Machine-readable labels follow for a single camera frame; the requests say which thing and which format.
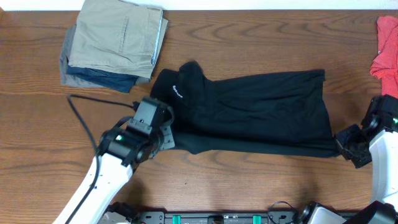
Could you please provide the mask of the black polo shirt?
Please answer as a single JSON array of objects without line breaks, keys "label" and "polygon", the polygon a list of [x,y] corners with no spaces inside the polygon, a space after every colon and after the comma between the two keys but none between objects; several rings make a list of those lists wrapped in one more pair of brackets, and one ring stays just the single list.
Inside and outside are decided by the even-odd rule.
[{"label": "black polo shirt", "polygon": [[160,72],[151,97],[172,107],[175,147],[334,157],[323,70],[212,81],[196,62]]}]

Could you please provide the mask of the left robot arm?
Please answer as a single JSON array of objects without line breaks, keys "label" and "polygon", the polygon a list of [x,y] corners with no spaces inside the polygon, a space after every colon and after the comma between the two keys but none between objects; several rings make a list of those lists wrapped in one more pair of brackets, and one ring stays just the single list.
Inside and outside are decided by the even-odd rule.
[{"label": "left robot arm", "polygon": [[95,145],[90,168],[56,223],[99,223],[109,204],[143,162],[174,147],[173,109],[141,103]]}]

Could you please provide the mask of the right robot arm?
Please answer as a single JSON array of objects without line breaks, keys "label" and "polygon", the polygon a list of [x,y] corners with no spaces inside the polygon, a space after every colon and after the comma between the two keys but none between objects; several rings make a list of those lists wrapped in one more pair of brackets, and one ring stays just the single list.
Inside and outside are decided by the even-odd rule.
[{"label": "right robot arm", "polygon": [[302,214],[303,223],[397,223],[397,98],[372,98],[361,125],[335,134],[340,154],[359,169],[373,166],[370,204],[354,215],[310,205]]}]

